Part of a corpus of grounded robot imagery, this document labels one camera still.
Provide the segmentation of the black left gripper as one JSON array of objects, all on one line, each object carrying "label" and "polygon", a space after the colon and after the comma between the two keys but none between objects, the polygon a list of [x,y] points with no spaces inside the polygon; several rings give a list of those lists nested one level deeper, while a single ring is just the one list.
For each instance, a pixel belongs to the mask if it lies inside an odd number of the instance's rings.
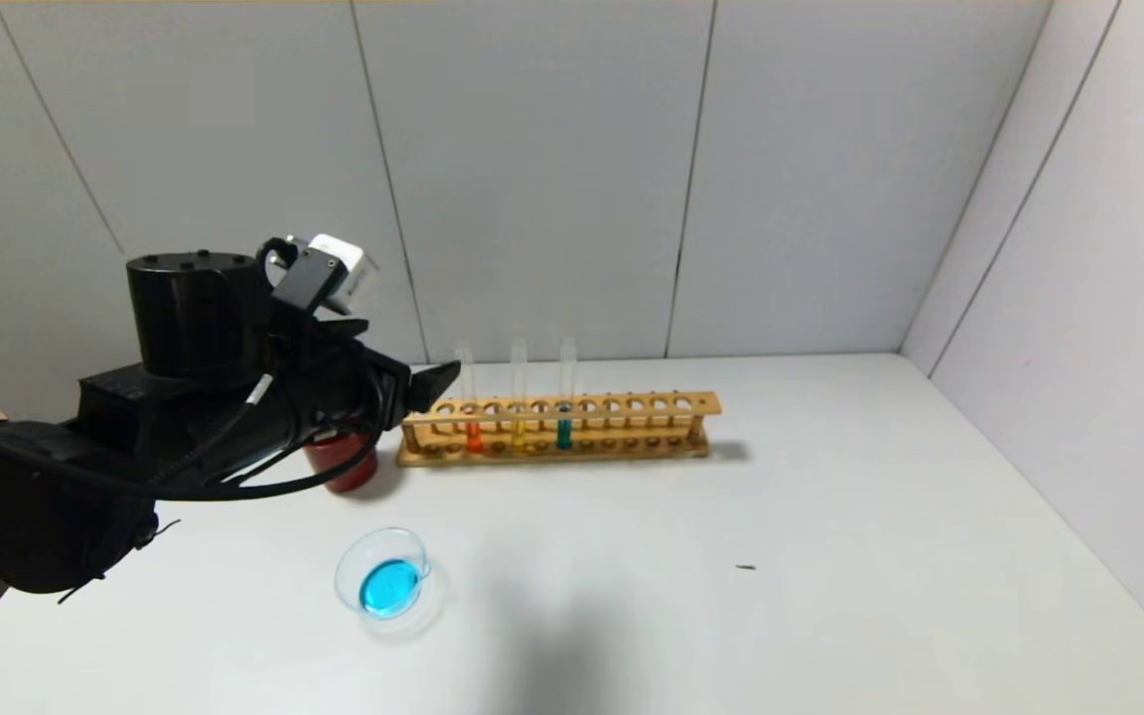
[{"label": "black left gripper", "polygon": [[460,372],[462,363],[451,360],[410,374],[407,363],[374,352],[356,339],[297,339],[295,436],[308,438],[349,420],[370,431],[391,430],[407,412],[431,412]]}]

